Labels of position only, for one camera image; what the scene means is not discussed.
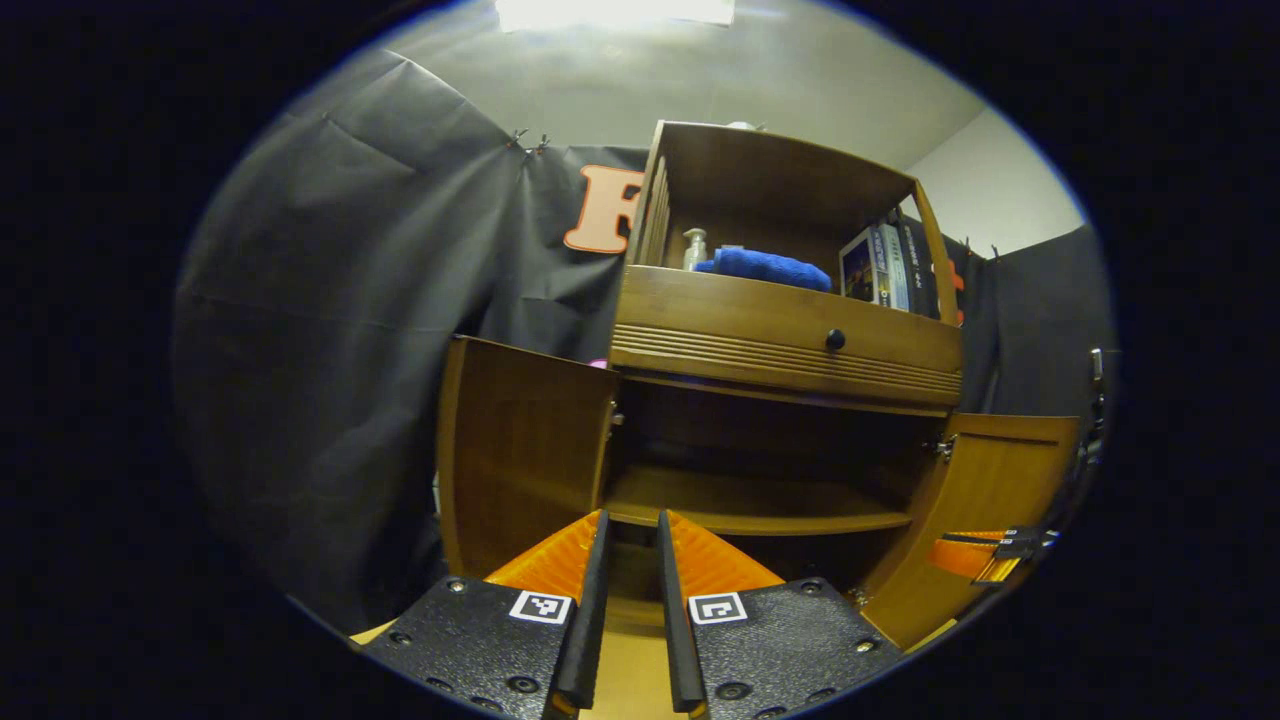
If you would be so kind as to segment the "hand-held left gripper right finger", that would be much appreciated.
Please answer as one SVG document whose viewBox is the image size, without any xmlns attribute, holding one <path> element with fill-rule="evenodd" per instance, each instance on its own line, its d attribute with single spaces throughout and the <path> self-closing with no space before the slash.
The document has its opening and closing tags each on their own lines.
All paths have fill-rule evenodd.
<svg viewBox="0 0 1280 720">
<path fill-rule="evenodd" d="M 671 697 L 691 719 L 800 719 L 904 651 L 823 577 L 783 580 L 689 518 L 657 523 Z"/>
</svg>

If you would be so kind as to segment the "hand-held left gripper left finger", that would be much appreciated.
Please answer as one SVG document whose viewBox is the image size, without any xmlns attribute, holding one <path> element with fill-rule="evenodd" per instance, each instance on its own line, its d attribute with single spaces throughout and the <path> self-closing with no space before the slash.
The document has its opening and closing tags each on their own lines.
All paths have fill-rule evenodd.
<svg viewBox="0 0 1280 720">
<path fill-rule="evenodd" d="M 471 712 L 576 719 L 594 703 L 611 516 L 596 510 L 488 577 L 449 575 L 358 644 Z"/>
</svg>

